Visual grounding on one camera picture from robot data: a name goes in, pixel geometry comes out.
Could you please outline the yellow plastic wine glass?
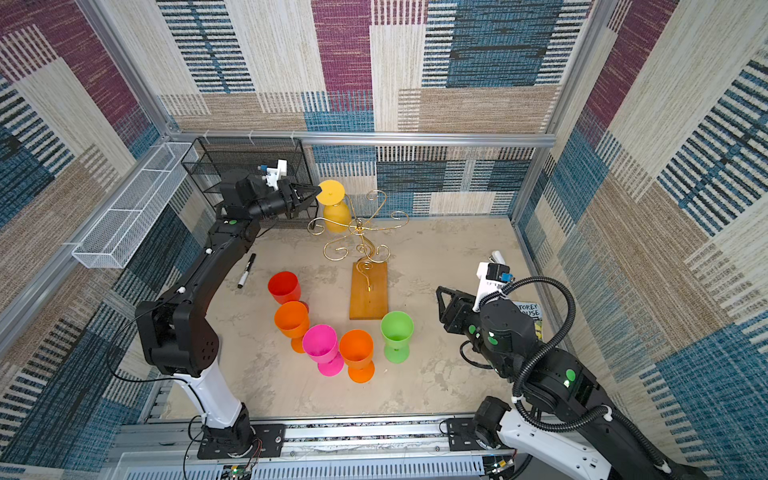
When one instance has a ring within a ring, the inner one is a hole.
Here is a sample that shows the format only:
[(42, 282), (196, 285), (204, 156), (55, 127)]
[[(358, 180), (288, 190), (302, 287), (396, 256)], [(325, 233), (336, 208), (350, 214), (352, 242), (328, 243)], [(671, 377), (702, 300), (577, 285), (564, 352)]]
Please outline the yellow plastic wine glass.
[(323, 206), (323, 212), (318, 217), (317, 225), (334, 234), (348, 234), (351, 212), (345, 200), (345, 187), (332, 179), (321, 182), (319, 187), (321, 192), (317, 201)]

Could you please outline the green plastic wine glass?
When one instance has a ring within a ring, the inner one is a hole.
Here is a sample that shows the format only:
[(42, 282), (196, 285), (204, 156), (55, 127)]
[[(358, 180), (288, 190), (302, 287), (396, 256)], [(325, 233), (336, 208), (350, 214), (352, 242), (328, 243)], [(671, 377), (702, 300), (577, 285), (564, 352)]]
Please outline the green plastic wine glass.
[(380, 330), (385, 342), (384, 355), (388, 361), (400, 364), (408, 359), (414, 329), (413, 319), (405, 312), (392, 311), (382, 318)]

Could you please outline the dark orange plastic wine glass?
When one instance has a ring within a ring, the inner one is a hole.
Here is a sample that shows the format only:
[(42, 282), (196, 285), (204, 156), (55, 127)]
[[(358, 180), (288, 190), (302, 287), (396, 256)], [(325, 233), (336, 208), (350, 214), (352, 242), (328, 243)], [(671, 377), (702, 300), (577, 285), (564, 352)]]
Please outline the dark orange plastic wine glass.
[(352, 381), (362, 384), (372, 379), (374, 342), (368, 332), (356, 329), (345, 333), (339, 342), (339, 352)]

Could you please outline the red plastic wine glass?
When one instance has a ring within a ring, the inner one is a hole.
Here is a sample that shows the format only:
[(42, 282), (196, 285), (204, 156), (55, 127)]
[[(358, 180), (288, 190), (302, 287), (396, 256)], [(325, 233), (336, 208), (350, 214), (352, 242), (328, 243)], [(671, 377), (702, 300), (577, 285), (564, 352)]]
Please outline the red plastic wine glass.
[(267, 288), (274, 300), (280, 305), (301, 299), (301, 286), (298, 277), (290, 271), (282, 271), (273, 275), (268, 281)]

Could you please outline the magenta plastic wine glass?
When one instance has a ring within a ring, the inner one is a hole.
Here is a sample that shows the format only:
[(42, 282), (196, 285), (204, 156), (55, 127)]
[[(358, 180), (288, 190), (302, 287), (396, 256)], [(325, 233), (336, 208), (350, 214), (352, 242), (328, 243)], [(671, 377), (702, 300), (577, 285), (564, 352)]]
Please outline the magenta plastic wine glass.
[(323, 376), (333, 377), (342, 371), (344, 361), (333, 327), (324, 324), (311, 327), (303, 337), (302, 347)]

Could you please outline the light orange plastic wine glass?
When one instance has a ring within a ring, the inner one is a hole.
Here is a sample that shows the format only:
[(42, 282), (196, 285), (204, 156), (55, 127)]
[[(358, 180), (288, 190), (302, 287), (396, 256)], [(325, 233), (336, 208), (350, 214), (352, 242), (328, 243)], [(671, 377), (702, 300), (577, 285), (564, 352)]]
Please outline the light orange plastic wine glass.
[(310, 328), (309, 311), (300, 301), (282, 304), (274, 315), (277, 328), (291, 340), (294, 352), (303, 354), (303, 338)]

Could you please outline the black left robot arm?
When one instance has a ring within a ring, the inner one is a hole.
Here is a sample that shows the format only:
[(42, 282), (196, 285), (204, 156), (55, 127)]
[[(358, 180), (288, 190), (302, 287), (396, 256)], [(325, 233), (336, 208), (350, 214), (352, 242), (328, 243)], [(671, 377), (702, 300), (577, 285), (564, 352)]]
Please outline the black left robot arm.
[(209, 305), (232, 267), (250, 250), (262, 223), (306, 210), (317, 185), (244, 170), (225, 173), (221, 201), (201, 253), (169, 290), (136, 308), (136, 323), (148, 364), (181, 384), (202, 421), (204, 446), (225, 457), (255, 447), (248, 409), (228, 387), (219, 368), (220, 339), (206, 319)]

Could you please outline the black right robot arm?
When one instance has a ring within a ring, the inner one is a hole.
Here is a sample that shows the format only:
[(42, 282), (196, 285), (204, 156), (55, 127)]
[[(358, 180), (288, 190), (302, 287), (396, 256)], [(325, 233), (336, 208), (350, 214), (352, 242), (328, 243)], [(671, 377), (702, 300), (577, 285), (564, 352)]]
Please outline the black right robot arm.
[(623, 414), (596, 376), (558, 348), (562, 326), (541, 341), (533, 319), (505, 296), (440, 286), (444, 329), (463, 335), (489, 369), (513, 387), (511, 400), (486, 397), (464, 434), (488, 450), (514, 449), (574, 479), (703, 479), (705, 472), (661, 452)]

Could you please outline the black mesh shelf rack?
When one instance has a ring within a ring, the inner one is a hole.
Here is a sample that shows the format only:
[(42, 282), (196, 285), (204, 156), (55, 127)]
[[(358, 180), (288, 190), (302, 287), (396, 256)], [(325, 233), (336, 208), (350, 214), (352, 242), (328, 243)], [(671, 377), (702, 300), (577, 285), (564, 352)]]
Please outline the black mesh shelf rack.
[(192, 157), (184, 159), (182, 166), (212, 207), (214, 217), (227, 225), (240, 227), (250, 223), (262, 235), (279, 223), (292, 223), (303, 215), (313, 219), (317, 215), (317, 197), (302, 201), (295, 218), (276, 215), (277, 190), (264, 183), (259, 171), (261, 165), (275, 167), (278, 159), (285, 159), (288, 174), (283, 179), (317, 185), (300, 143), (280, 138), (246, 141), (199, 137), (193, 142), (191, 153)]

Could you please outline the white stapler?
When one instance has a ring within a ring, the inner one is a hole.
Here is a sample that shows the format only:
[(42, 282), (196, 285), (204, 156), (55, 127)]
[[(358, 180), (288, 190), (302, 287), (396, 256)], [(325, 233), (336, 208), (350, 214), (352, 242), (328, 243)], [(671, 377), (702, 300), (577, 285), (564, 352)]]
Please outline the white stapler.
[(497, 264), (506, 264), (506, 260), (504, 259), (503, 255), (500, 251), (495, 250), (490, 254), (489, 260), (493, 263)]

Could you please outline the treehouse paperback book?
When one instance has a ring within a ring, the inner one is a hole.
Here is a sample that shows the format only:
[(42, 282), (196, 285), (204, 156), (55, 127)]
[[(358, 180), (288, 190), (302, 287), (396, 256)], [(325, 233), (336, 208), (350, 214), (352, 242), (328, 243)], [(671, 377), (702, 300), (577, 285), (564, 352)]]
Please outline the treehouse paperback book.
[(536, 336), (539, 340), (543, 339), (543, 314), (541, 306), (534, 302), (514, 301), (519, 310), (533, 319)]

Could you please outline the black marker pen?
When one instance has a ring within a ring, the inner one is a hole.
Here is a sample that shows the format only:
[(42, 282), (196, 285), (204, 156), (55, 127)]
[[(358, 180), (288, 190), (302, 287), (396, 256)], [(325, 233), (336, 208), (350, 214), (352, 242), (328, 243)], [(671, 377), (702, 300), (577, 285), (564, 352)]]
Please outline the black marker pen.
[(250, 274), (250, 271), (252, 269), (252, 266), (253, 266), (253, 264), (254, 264), (254, 262), (256, 260), (256, 257), (257, 257), (256, 253), (251, 253), (250, 254), (250, 257), (248, 258), (248, 261), (247, 261), (247, 263), (245, 265), (244, 271), (242, 272), (242, 274), (240, 275), (240, 277), (238, 279), (238, 283), (237, 283), (237, 288), (238, 289), (243, 289), (244, 288), (244, 286), (245, 286), (245, 284), (247, 282), (247, 278), (248, 278), (248, 276)]

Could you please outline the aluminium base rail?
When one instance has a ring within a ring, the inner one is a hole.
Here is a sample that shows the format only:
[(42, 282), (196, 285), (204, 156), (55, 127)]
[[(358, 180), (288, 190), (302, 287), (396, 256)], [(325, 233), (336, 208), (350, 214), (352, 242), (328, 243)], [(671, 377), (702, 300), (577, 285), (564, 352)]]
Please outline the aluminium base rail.
[(531, 479), (571, 478), (514, 449), (451, 451), (445, 425), (469, 414), (256, 419), (257, 450), (200, 459), (199, 424), (163, 421), (117, 435), (102, 479)]

